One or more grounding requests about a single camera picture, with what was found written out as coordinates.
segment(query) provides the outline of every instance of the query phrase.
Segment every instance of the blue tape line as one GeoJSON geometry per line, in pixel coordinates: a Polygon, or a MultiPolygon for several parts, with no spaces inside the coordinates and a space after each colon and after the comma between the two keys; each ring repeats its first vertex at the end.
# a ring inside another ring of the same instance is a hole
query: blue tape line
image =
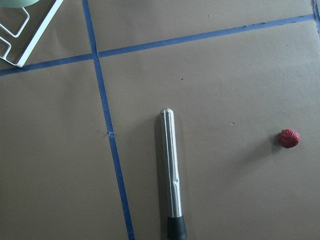
{"type": "Polygon", "coordinates": [[[44,69],[44,68],[49,68],[49,67],[54,67],[54,66],[59,66],[59,65],[64,65],[64,64],[71,64],[71,63],[86,61],[86,60],[90,60],[90,59],[92,59],[91,53],[79,55],[79,56],[61,58],[61,59],[57,59],[57,60],[44,61],[44,62],[40,62],[40,63],[25,65],[22,68],[13,67],[13,68],[0,70],[0,76],[28,72],[31,70],[44,69]]]}
{"type": "Polygon", "coordinates": [[[139,44],[134,46],[127,46],[127,47],[121,47],[117,49],[101,51],[99,52],[99,57],[100,58],[109,57],[109,56],[114,56],[119,54],[126,54],[126,53],[141,51],[141,50],[159,48],[159,47],[164,47],[164,46],[169,46],[174,44],[181,44],[181,43],[186,43],[186,42],[191,42],[191,41],[196,41],[201,39],[214,38],[214,37],[219,37],[219,36],[224,36],[229,34],[237,34],[237,33],[242,33],[242,32],[251,31],[251,30],[265,29],[265,28],[297,23],[297,22],[304,22],[309,20],[314,20],[313,14],[285,18],[285,19],[280,19],[275,21],[268,21],[268,22],[257,23],[257,24],[251,24],[246,26],[238,26],[238,27],[229,28],[229,29],[210,31],[210,32],[205,32],[200,34],[172,38],[168,40],[155,41],[155,42],[144,43],[144,44],[139,44]]]}
{"type": "Polygon", "coordinates": [[[108,97],[107,97],[107,93],[106,93],[106,89],[105,89],[104,78],[103,78],[100,60],[99,60],[99,56],[98,56],[97,43],[96,43],[96,38],[95,38],[95,33],[94,33],[94,27],[92,24],[88,0],[82,0],[82,5],[83,5],[83,10],[84,10],[84,15],[85,15],[86,27],[87,27],[87,31],[89,34],[90,46],[91,46],[94,68],[95,68],[96,78],[97,78],[97,82],[98,82],[98,88],[99,88],[101,102],[102,102],[104,119],[105,119],[106,127],[107,127],[107,130],[109,133],[109,143],[110,143],[110,147],[111,147],[111,153],[112,153],[112,158],[113,158],[116,180],[118,183],[120,198],[121,198],[121,202],[122,202],[126,231],[128,234],[128,239],[135,240],[134,229],[133,229],[133,225],[132,225],[132,221],[131,221],[129,204],[128,204],[128,199],[127,199],[127,194],[126,194],[125,183],[124,183],[124,179],[123,179],[123,175],[122,175],[116,139],[113,134],[114,130],[113,130],[112,121],[111,121],[111,115],[110,115],[109,104],[108,104],[108,97]]]}
{"type": "Polygon", "coordinates": [[[313,12],[314,12],[314,18],[315,18],[316,27],[318,29],[318,34],[319,34],[319,37],[320,37],[320,16],[319,16],[317,0],[313,0],[313,12]]]}

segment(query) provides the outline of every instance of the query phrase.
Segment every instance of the red ball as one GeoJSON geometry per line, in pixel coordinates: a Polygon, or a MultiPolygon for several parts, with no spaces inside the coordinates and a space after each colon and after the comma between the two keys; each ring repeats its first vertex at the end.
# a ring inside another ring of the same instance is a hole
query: red ball
{"type": "Polygon", "coordinates": [[[279,135],[279,141],[281,146],[283,146],[284,148],[293,148],[299,144],[300,135],[295,130],[284,129],[279,135]]]}

